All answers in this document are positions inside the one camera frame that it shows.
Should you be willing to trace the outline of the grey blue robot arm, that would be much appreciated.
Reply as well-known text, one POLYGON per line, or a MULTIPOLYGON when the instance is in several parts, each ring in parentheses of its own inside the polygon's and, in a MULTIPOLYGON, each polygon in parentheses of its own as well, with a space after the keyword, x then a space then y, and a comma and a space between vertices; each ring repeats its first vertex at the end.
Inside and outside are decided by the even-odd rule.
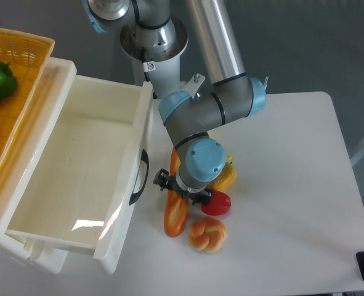
POLYGON ((185 25, 171 14, 169 1, 84 1, 93 29, 104 21, 132 23, 122 28, 120 43, 131 58, 135 81, 153 85, 158 111, 180 159, 176 172, 157 172, 154 183, 183 199, 207 205, 213 198, 208 184, 225 166, 225 151, 209 131, 261 111, 266 84, 250 78, 233 34, 224 1, 188 1, 201 53, 213 86, 199 96, 204 81, 195 75, 180 80, 180 56, 188 44, 185 25))

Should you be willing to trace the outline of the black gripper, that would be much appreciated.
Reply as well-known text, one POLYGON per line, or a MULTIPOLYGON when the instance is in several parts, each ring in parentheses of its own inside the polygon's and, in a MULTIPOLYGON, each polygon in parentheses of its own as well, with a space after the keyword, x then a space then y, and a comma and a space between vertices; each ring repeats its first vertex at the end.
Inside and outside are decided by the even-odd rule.
POLYGON ((209 205, 213 196, 213 190, 205 187, 189 187, 184 184, 179 175, 171 175, 164 168, 156 173, 153 184, 159 186, 160 191, 167 189, 176 192, 183 199, 192 200, 192 204, 209 205))

